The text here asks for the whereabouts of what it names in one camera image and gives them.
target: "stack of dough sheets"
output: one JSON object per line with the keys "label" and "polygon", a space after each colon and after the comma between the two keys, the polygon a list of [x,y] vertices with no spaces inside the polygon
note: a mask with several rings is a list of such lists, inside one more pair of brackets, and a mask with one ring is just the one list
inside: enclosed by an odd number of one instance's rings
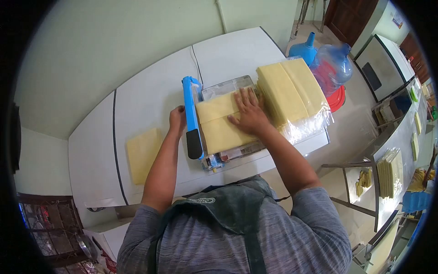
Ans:
{"label": "stack of dough sheets", "polygon": [[418,153],[420,152],[420,147],[418,145],[418,136],[416,133],[412,134],[411,146],[412,146],[413,160],[416,161],[418,159]]}
{"label": "stack of dough sheets", "polygon": [[417,126],[417,133],[418,135],[421,134],[421,123],[420,123],[420,117],[418,116],[418,112],[414,115],[415,125]]}
{"label": "stack of dough sheets", "polygon": [[318,82],[302,58],[259,67],[257,85],[279,130],[328,108]]}
{"label": "stack of dough sheets", "polygon": [[359,181],[356,182],[356,194],[358,197],[364,192],[364,188],[369,188],[372,184],[373,171],[369,168],[368,171],[361,171]]}
{"label": "stack of dough sheets", "polygon": [[403,185],[403,160],[399,149],[389,150],[377,163],[380,196],[394,198],[396,184]]}
{"label": "stack of dough sheets", "polygon": [[238,91],[195,105],[209,155],[257,140],[255,136],[243,133],[228,121],[228,115],[240,119],[234,99],[235,92]]}

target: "light green wall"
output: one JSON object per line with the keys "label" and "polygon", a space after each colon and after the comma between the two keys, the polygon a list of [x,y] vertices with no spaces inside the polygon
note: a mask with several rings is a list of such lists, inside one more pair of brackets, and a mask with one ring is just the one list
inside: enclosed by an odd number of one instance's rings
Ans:
{"label": "light green wall", "polygon": [[368,20],[368,23],[365,25],[365,28],[360,34],[359,38],[351,47],[351,54],[353,55],[353,57],[355,57],[361,51],[362,47],[368,42],[368,40],[373,35],[373,31],[377,26],[377,23],[379,22],[380,18],[382,17],[387,4],[388,4],[388,0],[379,0],[377,2],[377,6],[373,11],[370,20]]}
{"label": "light green wall", "polygon": [[[310,0],[309,7],[307,8],[305,21],[322,21],[322,10],[324,8],[323,0]],[[329,7],[330,0],[325,3],[325,10]],[[295,10],[295,20],[300,18],[301,8],[303,6],[303,0],[298,0],[297,9]]]}
{"label": "light green wall", "polygon": [[392,21],[396,12],[396,7],[391,2],[388,2],[373,34],[379,34],[400,45],[408,35],[410,29],[406,20],[403,22],[401,28]]}
{"label": "light green wall", "polygon": [[21,128],[20,169],[15,173],[17,192],[70,196],[66,140]]}
{"label": "light green wall", "polygon": [[282,52],[292,32],[298,0],[220,0],[227,32],[262,26]]}
{"label": "light green wall", "polygon": [[[285,50],[297,0],[220,0],[233,31],[263,26]],[[67,139],[113,89],[191,44],[223,34],[216,0],[60,0],[34,36],[15,100],[24,127]]]}

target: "tile floor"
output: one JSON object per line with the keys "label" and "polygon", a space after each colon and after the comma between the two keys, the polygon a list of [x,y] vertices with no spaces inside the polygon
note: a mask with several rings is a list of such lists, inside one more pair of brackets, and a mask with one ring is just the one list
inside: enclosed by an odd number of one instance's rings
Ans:
{"label": "tile floor", "polygon": [[[291,45],[304,43],[310,32],[315,33],[315,47],[320,47],[322,44],[340,43],[327,26],[324,27],[324,33],[320,33],[314,25],[304,24],[300,26],[296,39],[289,42],[286,52],[289,51]],[[371,108],[376,102],[355,65],[353,65],[353,70],[352,78],[345,84],[346,101],[338,111],[333,113],[335,122],[328,127],[330,144],[306,157],[318,173],[329,195],[343,200],[346,200],[346,190],[342,170],[321,169],[321,164],[345,162],[357,155],[377,137],[374,129],[375,123],[371,116]],[[277,169],[274,168],[261,175],[277,192],[278,197],[288,195]],[[290,212],[292,199],[286,199],[280,202],[280,205]],[[368,242],[374,236],[373,217],[337,203],[335,207],[350,236],[352,247],[360,242]]]}

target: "poster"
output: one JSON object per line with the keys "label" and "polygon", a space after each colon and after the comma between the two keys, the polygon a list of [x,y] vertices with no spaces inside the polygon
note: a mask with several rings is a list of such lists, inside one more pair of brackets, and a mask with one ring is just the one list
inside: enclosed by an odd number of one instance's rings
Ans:
{"label": "poster", "polygon": [[397,27],[399,27],[399,29],[402,28],[404,19],[399,12],[396,11],[392,21],[397,25]]}

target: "black grip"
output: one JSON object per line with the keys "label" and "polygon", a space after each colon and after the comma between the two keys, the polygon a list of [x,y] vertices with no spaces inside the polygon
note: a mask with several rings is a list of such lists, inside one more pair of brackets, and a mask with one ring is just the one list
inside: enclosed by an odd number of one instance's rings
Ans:
{"label": "black grip", "polygon": [[202,156],[201,139],[199,138],[199,130],[197,128],[186,133],[187,137],[187,153],[190,159],[198,159]]}

